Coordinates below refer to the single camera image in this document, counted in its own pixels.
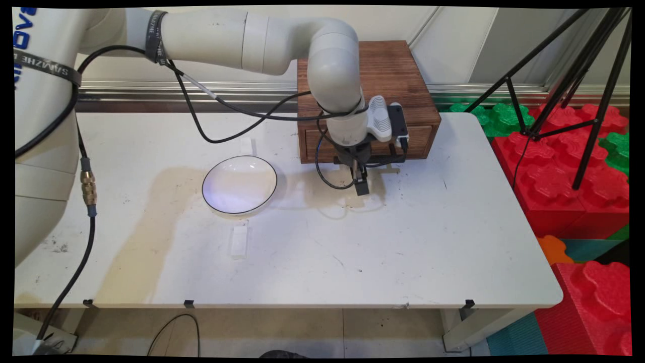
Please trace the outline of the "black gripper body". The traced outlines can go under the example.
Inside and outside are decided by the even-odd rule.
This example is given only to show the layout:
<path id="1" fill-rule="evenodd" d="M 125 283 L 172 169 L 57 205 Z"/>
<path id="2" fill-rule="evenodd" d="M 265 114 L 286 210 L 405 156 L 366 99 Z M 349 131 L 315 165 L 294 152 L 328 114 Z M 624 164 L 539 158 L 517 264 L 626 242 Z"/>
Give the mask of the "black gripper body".
<path id="1" fill-rule="evenodd" d="M 335 150 L 335 164 L 350 168 L 356 168 L 354 164 L 367 167 L 372 154 L 371 142 L 363 142 L 351 147 L 335 144 Z"/>

